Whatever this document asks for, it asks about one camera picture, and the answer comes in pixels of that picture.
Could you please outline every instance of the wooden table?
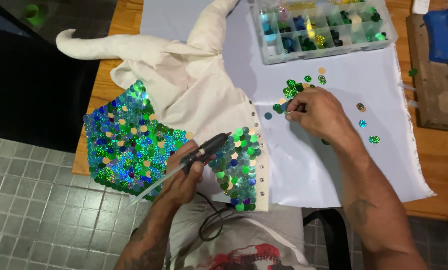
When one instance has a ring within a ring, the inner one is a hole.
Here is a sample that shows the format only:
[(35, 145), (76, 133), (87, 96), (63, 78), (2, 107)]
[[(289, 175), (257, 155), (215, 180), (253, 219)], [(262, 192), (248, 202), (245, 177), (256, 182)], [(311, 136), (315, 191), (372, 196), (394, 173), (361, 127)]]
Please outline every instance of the wooden table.
[[(402, 70), (402, 80), (407, 85), (413, 85), (412, 78), (407, 75), (411, 69), (411, 58), (407, 39), (405, 18), (412, 8), (411, 0), (387, 0), (389, 13), (396, 28), (397, 54)], [(445, 9), (445, 4), (433, 0), (430, 10)], [(139, 34), (143, 0), (118, 0), (112, 18), (109, 35)], [(109, 72), (117, 67), (121, 60), (102, 60), (97, 71), (91, 100), (87, 113), (105, 105), (123, 92), (111, 81)], [(414, 93), (406, 90), (409, 99), (414, 99)], [(414, 124), (414, 134), (417, 141), (417, 151), (422, 166), (424, 178), (437, 196), (405, 203), (408, 215), (421, 216), (432, 219), (448, 220), (448, 132), (417, 127), (415, 109), (409, 107)], [(76, 157), (72, 166), (72, 173), (89, 175), (87, 165), (86, 137), (84, 128), (76, 150)]]

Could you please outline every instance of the black wire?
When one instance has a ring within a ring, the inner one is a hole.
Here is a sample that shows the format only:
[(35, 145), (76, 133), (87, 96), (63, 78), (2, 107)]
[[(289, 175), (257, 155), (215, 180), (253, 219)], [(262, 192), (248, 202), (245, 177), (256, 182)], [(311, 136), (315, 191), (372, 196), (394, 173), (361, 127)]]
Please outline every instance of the black wire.
[[(199, 195), (199, 196), (201, 196), (201, 197), (203, 197), (204, 199), (206, 199), (206, 201), (207, 201), (207, 203), (211, 206), (211, 208), (214, 210), (214, 214), (212, 214), (212, 215), (210, 215), (209, 217), (207, 217), (205, 220), (204, 220), (204, 222), (203, 222), (203, 224), (201, 225), (201, 227), (199, 228), (199, 237), (201, 238), (201, 240), (203, 240), (204, 242), (208, 242), (208, 241), (211, 241), (211, 240), (214, 240), (214, 239), (216, 239), (217, 238), (217, 236), (219, 236), (220, 234), (221, 234), (221, 231), (223, 230), (223, 224), (224, 224), (224, 219), (222, 218), (222, 216), (221, 216), (221, 213), (222, 212), (224, 212), (224, 211), (226, 211), (226, 210), (228, 210), (228, 209), (230, 209), (230, 207), (227, 207), (227, 206), (225, 206), (225, 207), (223, 207), (222, 209), (220, 209), (220, 210), (217, 210), (216, 209), (216, 207), (214, 206), (214, 204), (204, 195), (204, 194), (202, 194), (201, 192), (197, 192), (197, 194)], [(203, 236), (203, 228), (204, 228), (204, 226), (206, 226), (207, 225), (207, 223), (208, 223), (208, 220), (210, 219), (210, 218), (212, 218), (212, 217), (214, 217), (213, 219), (211, 219), (210, 221), (209, 221), (209, 224), (216, 218), (216, 217), (219, 217), (219, 220), (221, 221), (221, 228), (219, 228), (219, 231), (217, 232), (217, 234), (215, 235), (215, 236), (213, 236), (213, 237), (204, 237)]]

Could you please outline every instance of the plastic organizer box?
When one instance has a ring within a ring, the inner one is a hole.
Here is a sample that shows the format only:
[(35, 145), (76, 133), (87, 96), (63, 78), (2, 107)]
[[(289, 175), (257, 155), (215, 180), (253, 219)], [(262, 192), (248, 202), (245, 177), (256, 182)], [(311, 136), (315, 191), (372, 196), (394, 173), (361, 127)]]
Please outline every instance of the plastic organizer box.
[(269, 9), (257, 0), (252, 10), (264, 64), (381, 49), (397, 40), (383, 0), (349, 2), (289, 1)]

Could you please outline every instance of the hand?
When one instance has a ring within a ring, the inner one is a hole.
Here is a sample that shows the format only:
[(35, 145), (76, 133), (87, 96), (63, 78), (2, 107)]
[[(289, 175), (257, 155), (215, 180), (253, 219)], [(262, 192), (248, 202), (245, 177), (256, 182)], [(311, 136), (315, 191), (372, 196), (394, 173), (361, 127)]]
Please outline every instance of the hand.
[[(167, 160), (167, 171), (179, 166), (181, 158), (198, 148), (194, 141), (185, 143), (176, 153)], [(166, 200), (174, 206), (180, 207), (183, 204), (191, 202), (196, 195), (197, 183), (203, 181), (204, 164), (202, 162), (195, 162), (189, 171), (189, 175), (185, 175), (182, 170), (175, 173), (171, 178), (163, 183), (163, 188), (156, 198), (157, 200)]]
[(306, 131), (331, 145), (342, 138), (358, 136), (337, 98), (323, 88), (306, 88), (289, 103), (287, 120), (298, 122)]

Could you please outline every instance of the forearm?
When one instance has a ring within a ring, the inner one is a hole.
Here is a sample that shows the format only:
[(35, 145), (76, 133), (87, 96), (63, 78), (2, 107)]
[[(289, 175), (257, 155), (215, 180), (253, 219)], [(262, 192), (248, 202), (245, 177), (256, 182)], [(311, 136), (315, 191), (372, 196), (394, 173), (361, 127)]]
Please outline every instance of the forearm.
[(335, 148), (343, 173), (344, 211), (370, 252), (415, 252), (405, 210), (357, 134)]
[(115, 270), (161, 270), (172, 220), (179, 206), (157, 197), (122, 251)]

